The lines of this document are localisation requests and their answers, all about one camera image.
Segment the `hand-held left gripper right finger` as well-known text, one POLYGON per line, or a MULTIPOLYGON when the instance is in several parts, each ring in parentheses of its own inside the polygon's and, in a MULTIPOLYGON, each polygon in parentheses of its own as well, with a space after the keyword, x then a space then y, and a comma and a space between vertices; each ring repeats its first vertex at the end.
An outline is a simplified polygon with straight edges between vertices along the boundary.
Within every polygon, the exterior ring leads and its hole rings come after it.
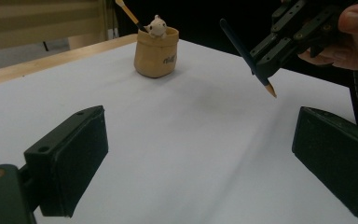
POLYGON ((358 126, 335 114, 303 106, 292 151, 358 217, 358 126))

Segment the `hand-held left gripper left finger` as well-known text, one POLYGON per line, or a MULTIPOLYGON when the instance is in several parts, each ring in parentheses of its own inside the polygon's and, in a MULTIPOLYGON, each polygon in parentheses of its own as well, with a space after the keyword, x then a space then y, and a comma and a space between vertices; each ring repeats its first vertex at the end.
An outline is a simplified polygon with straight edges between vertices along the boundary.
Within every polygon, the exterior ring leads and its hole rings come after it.
POLYGON ((71 217, 107 153, 104 108, 73 114, 24 152, 33 205, 45 217, 71 217))

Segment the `dark blue pencil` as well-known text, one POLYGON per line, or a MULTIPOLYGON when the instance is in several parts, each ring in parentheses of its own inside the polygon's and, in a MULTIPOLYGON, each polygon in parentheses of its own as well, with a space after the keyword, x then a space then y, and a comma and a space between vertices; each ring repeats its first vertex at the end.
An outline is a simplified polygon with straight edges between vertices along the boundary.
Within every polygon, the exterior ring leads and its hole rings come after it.
POLYGON ((256 64, 255 61, 250 54, 249 50, 242 44, 240 38, 237 36, 237 34, 233 31, 233 29, 230 27, 228 22, 225 19, 221 19, 220 27, 231 42, 231 44, 234 46, 234 48, 237 50, 237 52, 240 54, 240 56, 246 61, 248 66, 250 67, 250 70, 254 76, 260 81, 260 83, 264 86, 264 88, 267 90, 267 92, 273 96, 274 98, 277 97, 277 94, 273 88, 273 86, 270 84, 269 80, 266 77, 261 77, 256 72, 256 64))

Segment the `tan pen holder with bear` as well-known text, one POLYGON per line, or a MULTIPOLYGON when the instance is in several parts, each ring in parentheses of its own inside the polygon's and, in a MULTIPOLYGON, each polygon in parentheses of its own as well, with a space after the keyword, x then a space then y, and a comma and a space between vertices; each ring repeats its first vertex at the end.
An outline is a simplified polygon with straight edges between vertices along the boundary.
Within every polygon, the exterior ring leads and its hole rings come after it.
POLYGON ((176 66, 179 31, 170 27, 159 15, 138 31, 134 68, 142 76, 165 77, 176 66))

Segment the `paintbrush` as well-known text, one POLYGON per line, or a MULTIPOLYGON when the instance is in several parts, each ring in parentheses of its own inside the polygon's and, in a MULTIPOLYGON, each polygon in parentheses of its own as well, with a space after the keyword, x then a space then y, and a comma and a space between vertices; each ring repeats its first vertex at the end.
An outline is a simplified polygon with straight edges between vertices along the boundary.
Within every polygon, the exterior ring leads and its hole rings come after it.
POLYGON ((115 0, 116 4, 122 8, 130 20, 137 26, 138 30, 147 32, 145 27, 139 22, 136 16, 130 11, 130 9, 125 5, 124 0, 115 0))

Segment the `white table sheet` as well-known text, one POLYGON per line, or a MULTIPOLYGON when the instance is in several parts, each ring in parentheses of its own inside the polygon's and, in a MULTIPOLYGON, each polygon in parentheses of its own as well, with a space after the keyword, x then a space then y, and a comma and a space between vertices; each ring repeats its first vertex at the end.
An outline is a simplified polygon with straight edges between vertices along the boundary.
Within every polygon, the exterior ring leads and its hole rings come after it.
POLYGON ((186 41, 151 79, 134 50, 125 36, 0 69, 0 164, 105 110, 109 152, 74 215, 39 224, 358 224, 292 152, 301 106, 352 118, 346 87, 281 70, 268 93, 240 57, 186 41))

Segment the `light wooden shelf unit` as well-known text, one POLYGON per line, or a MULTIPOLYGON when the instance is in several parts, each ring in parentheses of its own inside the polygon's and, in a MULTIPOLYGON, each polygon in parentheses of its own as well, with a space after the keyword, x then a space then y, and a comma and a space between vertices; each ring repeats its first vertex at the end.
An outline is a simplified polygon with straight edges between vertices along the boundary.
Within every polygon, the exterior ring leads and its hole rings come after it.
POLYGON ((0 49, 80 35, 107 38, 106 0, 0 0, 0 49))

